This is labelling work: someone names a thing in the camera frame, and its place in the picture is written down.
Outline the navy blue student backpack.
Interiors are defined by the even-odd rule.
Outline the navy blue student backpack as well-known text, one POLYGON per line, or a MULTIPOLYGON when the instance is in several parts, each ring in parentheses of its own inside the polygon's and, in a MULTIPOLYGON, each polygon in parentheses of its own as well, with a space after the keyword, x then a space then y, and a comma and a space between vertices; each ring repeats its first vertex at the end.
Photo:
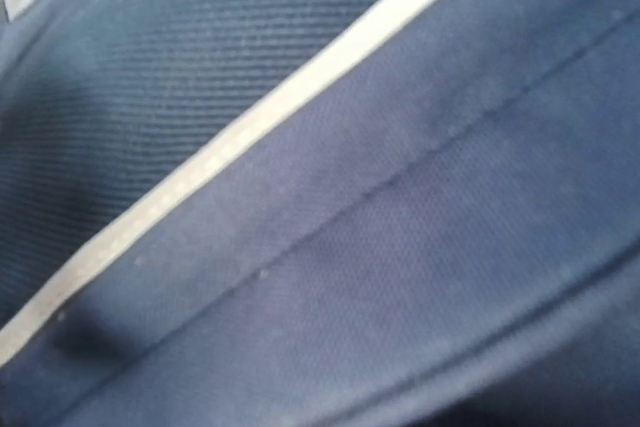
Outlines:
POLYGON ((1 0, 5 426, 635 426, 639 0, 1 0))

